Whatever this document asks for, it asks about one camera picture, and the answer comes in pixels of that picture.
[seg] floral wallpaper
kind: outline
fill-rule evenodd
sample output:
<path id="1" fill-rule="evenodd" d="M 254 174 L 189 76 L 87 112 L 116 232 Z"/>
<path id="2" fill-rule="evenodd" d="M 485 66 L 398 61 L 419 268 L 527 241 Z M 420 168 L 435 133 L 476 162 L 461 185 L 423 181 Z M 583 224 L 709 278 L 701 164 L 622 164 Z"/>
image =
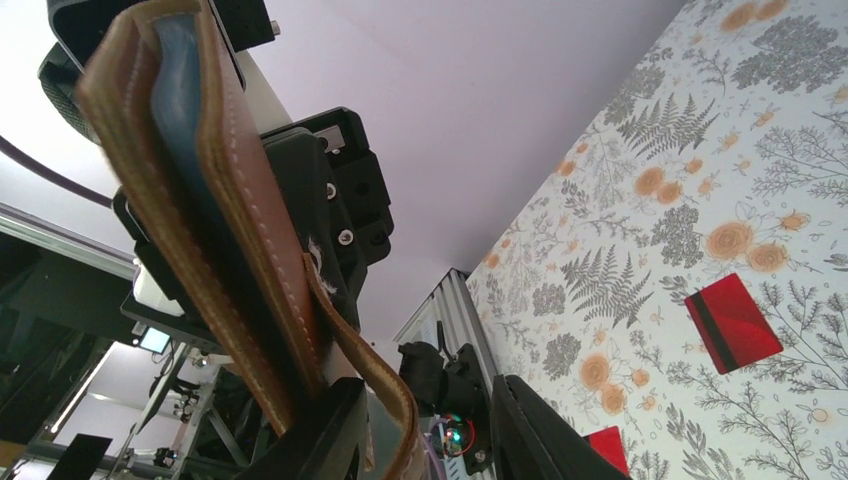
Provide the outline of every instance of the floral wallpaper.
<path id="1" fill-rule="evenodd" d="M 636 480 L 848 480 L 848 2 L 695 0 L 469 290 L 502 373 Z M 784 351 L 719 375 L 683 299 L 738 273 Z"/>

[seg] leather wallet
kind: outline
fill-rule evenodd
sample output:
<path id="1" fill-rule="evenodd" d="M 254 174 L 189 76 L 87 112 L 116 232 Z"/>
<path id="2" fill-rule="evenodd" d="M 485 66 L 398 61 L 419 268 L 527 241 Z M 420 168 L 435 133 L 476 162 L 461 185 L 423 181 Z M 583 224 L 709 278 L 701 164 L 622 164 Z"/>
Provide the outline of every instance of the leather wallet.
<path id="1" fill-rule="evenodd" d="M 163 69 L 185 68 L 163 62 L 156 25 L 171 17 L 194 29 L 199 101 L 189 143 L 208 199 L 179 164 L 185 157 L 165 141 L 174 132 L 157 125 L 151 109 Z M 415 400 L 334 308 L 320 252 L 304 251 L 207 1 L 150 0 L 124 10 L 86 65 L 77 98 L 135 214 L 277 433 L 310 414 L 338 375 L 328 372 L 338 371 L 333 352 L 340 351 L 341 363 L 361 375 L 402 430 L 384 478 L 422 478 Z M 210 218 L 209 202 L 220 223 Z"/>

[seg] white wall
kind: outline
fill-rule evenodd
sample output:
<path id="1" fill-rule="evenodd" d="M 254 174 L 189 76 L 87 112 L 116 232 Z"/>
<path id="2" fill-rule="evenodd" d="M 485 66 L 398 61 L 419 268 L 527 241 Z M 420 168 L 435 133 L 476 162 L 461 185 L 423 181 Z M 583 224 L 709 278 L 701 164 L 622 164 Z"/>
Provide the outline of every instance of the white wall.
<path id="1" fill-rule="evenodd" d="M 55 442 L 70 445 L 77 433 L 113 438 L 107 454 L 114 455 L 123 445 L 130 428 L 141 417 L 150 385 L 153 378 L 159 375 L 160 368 L 160 365 L 151 361 L 150 352 L 117 344 L 89 385 L 88 394 L 68 417 Z M 205 375 L 204 371 L 186 364 L 179 376 L 183 380 L 198 383 Z M 96 395 L 109 397 L 123 405 L 98 400 Z M 173 402 L 166 400 L 160 412 L 170 413 L 172 407 Z M 177 419 L 156 416 L 130 446 L 138 449 L 170 446 L 180 425 Z"/>
<path id="2" fill-rule="evenodd" d="M 281 26 L 257 63 L 293 118 L 359 112 L 392 196 L 393 253 L 374 266 L 363 332 L 391 338 L 448 267 L 470 269 L 684 0 L 268 0 Z M 45 2 L 0 0 L 0 132 L 111 194 L 97 150 L 63 124 L 35 70 Z M 128 249 L 111 214 L 0 159 L 0 202 Z"/>

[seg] red card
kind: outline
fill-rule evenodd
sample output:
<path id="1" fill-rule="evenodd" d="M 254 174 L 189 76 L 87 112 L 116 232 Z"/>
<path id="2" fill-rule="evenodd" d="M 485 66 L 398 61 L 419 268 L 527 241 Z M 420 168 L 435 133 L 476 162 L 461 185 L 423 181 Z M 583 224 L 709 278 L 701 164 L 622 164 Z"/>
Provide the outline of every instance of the red card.
<path id="1" fill-rule="evenodd" d="M 624 456 L 624 444 L 618 427 L 610 427 L 583 437 L 606 461 L 621 473 L 629 475 L 627 458 Z"/>
<path id="2" fill-rule="evenodd" d="M 685 302 L 720 374 L 783 351 L 777 335 L 735 273 Z"/>

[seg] bolt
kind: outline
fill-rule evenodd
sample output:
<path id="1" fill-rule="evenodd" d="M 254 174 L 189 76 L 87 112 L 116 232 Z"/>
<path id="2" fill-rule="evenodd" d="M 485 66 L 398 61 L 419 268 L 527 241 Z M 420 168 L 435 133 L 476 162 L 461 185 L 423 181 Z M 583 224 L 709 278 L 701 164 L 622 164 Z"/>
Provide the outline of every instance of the bolt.
<path id="1" fill-rule="evenodd" d="M 348 246 L 353 243 L 353 232 L 350 230 L 342 230 L 342 233 L 339 234 L 339 243 Z"/>

